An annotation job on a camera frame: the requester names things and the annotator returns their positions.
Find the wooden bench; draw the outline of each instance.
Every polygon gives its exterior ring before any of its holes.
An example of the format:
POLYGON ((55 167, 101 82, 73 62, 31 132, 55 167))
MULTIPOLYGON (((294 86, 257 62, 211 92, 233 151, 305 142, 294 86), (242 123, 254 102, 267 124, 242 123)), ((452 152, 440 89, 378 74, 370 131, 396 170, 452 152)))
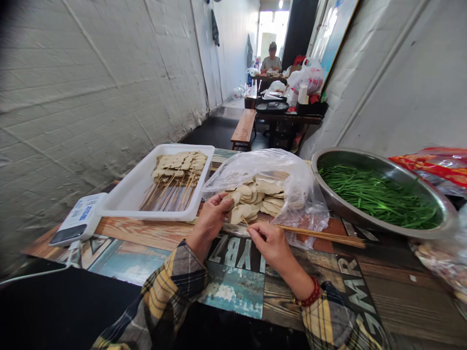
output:
POLYGON ((251 131, 254 128, 254 136, 256 137, 256 123, 254 122, 254 116, 256 110, 254 109, 244 109, 242 117, 237 124, 237 128, 232 135, 230 141, 232 141, 232 150, 235 150, 235 147, 247 147, 251 151, 251 131))

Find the charging cable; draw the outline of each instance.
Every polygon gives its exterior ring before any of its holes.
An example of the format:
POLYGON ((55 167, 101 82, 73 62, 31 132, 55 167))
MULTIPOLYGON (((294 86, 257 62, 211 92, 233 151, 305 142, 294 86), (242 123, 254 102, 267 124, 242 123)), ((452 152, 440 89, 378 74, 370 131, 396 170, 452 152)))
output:
POLYGON ((5 284, 5 283, 10 283, 10 282, 14 282, 14 281, 17 281, 17 280, 24 280, 26 278, 30 278, 30 277, 37 277, 37 276, 43 276, 43 275, 48 275, 48 274, 51 274, 51 273, 54 273, 54 272, 60 272, 60 271, 65 271, 67 270, 71 265, 72 265, 72 257, 75 253, 76 250, 78 250, 81 246, 81 241, 74 241, 70 247, 68 248, 68 251, 70 251, 70 255, 68 256, 67 258, 67 262, 66 262, 66 266, 65 267, 62 267, 60 269, 56 269, 56 270, 51 270, 51 271, 44 271, 44 272, 39 272, 39 273, 36 273, 36 274, 32 274, 32 275, 25 275, 25 276, 19 276, 19 277, 15 277, 15 278, 12 278, 12 279, 9 279, 9 280, 5 280, 3 282, 0 282, 0 285, 2 284, 5 284))

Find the person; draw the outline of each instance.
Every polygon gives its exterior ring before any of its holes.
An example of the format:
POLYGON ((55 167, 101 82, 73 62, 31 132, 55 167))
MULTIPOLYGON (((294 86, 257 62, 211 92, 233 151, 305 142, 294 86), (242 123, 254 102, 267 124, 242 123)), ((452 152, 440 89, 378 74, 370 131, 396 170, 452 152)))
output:
POLYGON ((273 41, 269 45, 269 57, 266 57, 261 65, 261 73, 266 73, 269 69, 282 70, 282 63, 279 57, 276 57, 277 45, 273 41))
MULTIPOLYGON (((139 297, 99 336, 93 349, 167 349, 173 345, 187 309, 208 285, 203 260, 233 202, 231 198, 222 201, 226 195, 217 194, 204 203, 190 235, 148 277, 139 297)), ((328 281, 319 286, 316 278, 303 270, 281 228, 254 223, 247 231, 303 305, 303 324, 312 349, 381 348, 345 305, 339 291, 328 281)))

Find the bracelet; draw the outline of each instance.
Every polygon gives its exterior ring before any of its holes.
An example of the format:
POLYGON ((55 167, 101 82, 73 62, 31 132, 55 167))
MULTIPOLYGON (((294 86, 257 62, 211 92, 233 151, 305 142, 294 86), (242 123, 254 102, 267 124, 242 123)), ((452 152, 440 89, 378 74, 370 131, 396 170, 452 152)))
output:
POLYGON ((316 300, 318 300, 318 297, 320 295, 320 284, 318 283, 318 280, 316 279, 316 277, 311 277, 311 279, 313 280, 315 287, 313 289, 313 292, 307 299, 298 300, 295 294, 292 293, 293 302, 297 304, 298 306, 308 307, 311 304, 313 304, 316 300))

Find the hand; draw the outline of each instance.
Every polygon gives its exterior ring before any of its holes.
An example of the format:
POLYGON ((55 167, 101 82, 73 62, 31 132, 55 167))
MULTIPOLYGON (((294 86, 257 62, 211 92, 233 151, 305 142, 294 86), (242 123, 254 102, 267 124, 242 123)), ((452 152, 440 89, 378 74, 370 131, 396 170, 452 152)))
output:
POLYGON ((211 242, 219 234, 225 219, 225 211, 229 209, 233 202, 232 198, 228 198, 222 202, 222 199, 227 194, 216 194, 204 203, 196 225, 186 239, 186 243, 190 249, 201 261, 204 260, 204 257, 208 253, 211 242))
POLYGON ((254 223, 247 228, 256 248, 281 275, 299 300, 307 299, 315 288, 311 277, 298 264, 284 230, 275 225, 254 223))
POLYGON ((250 225, 247 231, 268 264, 279 274, 287 272, 288 265, 295 260, 295 257, 290 250, 284 230, 275 225, 257 222, 250 225))

